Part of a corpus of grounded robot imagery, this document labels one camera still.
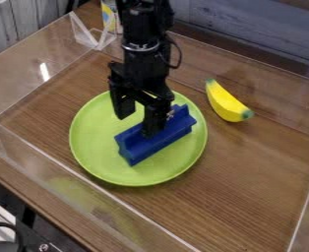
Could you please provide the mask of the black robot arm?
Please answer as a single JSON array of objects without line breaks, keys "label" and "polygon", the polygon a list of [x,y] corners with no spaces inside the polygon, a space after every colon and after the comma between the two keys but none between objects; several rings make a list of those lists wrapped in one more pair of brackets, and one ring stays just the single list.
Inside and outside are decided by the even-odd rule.
[{"label": "black robot arm", "polygon": [[175,12],[170,0],[116,0],[123,27],[123,61],[110,63],[110,89],[115,114],[124,119],[135,112],[135,103],[144,106],[142,134],[146,138],[161,133],[167,124],[175,95],[167,86],[171,69],[171,47],[181,47],[169,36]]}]

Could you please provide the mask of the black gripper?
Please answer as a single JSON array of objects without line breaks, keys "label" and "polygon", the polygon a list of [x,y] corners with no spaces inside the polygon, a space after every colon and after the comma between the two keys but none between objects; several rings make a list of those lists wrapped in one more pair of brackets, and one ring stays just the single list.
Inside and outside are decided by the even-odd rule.
[{"label": "black gripper", "polygon": [[144,106],[142,135],[153,138],[166,127],[175,95],[167,85],[171,49],[126,50],[123,61],[110,63],[110,88],[116,117],[135,112],[135,101]]}]

